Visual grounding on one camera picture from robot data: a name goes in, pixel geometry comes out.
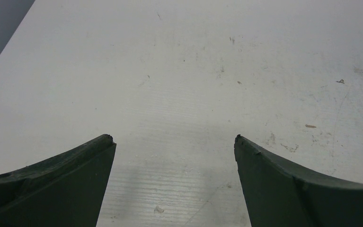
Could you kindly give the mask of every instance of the debris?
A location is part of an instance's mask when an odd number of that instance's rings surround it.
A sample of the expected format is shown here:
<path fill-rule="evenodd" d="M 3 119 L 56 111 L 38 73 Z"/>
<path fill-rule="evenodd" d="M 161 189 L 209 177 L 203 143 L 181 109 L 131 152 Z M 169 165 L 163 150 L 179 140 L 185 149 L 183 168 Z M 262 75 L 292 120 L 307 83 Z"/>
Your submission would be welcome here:
<path fill-rule="evenodd" d="M 286 145 L 283 145 L 282 143 L 280 144 L 282 147 L 286 148 L 287 150 L 289 150 L 289 152 L 295 153 L 295 151 L 298 149 L 298 145 L 295 145 L 295 148 L 290 148 Z"/>
<path fill-rule="evenodd" d="M 163 212 L 165 212 L 165 210 L 164 209 L 162 209 L 162 208 L 160 208 L 159 206 L 156 206 L 155 207 L 155 211 L 154 211 L 155 213 L 159 213 L 159 214 L 161 214 L 161 213 L 163 213 Z"/>
<path fill-rule="evenodd" d="M 354 72 L 357 73 L 360 76 L 363 76 L 363 69 L 354 67 Z"/>

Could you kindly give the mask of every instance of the white floor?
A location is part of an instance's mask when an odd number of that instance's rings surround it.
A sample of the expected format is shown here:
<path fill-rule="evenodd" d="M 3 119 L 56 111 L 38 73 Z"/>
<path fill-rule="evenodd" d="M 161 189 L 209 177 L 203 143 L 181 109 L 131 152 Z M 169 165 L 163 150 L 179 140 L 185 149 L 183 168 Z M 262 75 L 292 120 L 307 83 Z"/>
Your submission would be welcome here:
<path fill-rule="evenodd" d="M 363 1 L 36 0 L 0 55 L 0 174 L 103 133 L 100 227 L 250 226 L 237 134 L 363 183 Z"/>

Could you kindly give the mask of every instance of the floor scratch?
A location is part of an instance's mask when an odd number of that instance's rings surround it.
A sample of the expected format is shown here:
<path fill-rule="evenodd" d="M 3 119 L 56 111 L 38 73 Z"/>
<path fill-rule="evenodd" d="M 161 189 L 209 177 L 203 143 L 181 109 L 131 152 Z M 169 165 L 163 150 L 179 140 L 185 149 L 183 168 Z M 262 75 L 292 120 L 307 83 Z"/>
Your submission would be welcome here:
<path fill-rule="evenodd" d="M 343 105 L 343 103 L 345 101 L 345 98 L 347 98 L 347 95 L 350 92 L 350 89 L 351 89 L 351 86 L 348 88 L 348 91 L 347 91 L 345 97 L 343 98 L 342 102 L 340 103 L 339 110 L 337 111 L 335 126 L 333 128 L 333 142 L 332 142 L 332 154 L 331 154 L 332 157 L 334 156 L 334 152 L 335 152 L 335 134 L 336 134 L 337 121 L 339 120 L 340 110 L 342 109 L 342 105 Z"/>
<path fill-rule="evenodd" d="M 218 191 L 219 189 L 219 186 L 215 189 L 214 192 L 212 192 L 211 196 L 206 200 L 206 202 L 204 204 L 202 204 L 202 206 L 198 209 L 197 212 L 195 212 L 191 217 L 190 219 L 188 219 L 188 221 L 183 225 L 183 226 L 186 226 L 188 223 L 191 222 L 191 220 L 202 210 L 202 208 L 204 208 L 206 206 L 206 204 L 209 203 L 209 200 L 211 200 L 211 198 L 215 195 L 215 193 Z"/>
<path fill-rule="evenodd" d="M 141 87 L 142 85 L 144 85 L 145 84 L 145 81 L 143 81 L 142 83 L 140 83 L 139 85 L 138 85 L 138 87 Z"/>

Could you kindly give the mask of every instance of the dirt speck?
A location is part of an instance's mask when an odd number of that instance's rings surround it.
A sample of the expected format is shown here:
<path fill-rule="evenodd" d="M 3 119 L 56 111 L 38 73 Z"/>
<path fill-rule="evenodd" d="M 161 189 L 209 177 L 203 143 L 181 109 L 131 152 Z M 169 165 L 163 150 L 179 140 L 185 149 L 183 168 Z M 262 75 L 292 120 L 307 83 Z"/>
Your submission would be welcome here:
<path fill-rule="evenodd" d="M 318 139 L 316 139 L 315 137 L 314 137 L 314 135 L 312 135 L 312 143 L 315 143 L 315 142 L 318 142 L 319 140 Z"/>
<path fill-rule="evenodd" d="M 160 208 L 159 206 L 156 206 L 154 212 L 161 214 L 161 213 L 165 212 L 165 210 Z"/>

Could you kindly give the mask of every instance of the scuffed floor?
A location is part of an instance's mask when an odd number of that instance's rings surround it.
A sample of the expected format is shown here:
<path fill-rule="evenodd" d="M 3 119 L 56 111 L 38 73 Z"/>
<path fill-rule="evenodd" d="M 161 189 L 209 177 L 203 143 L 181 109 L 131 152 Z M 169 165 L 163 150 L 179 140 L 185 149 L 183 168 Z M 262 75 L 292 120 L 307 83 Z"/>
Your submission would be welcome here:
<path fill-rule="evenodd" d="M 36 1 L 0 55 L 0 173 L 103 133 L 102 227 L 250 226 L 237 134 L 363 183 L 363 1 Z"/>

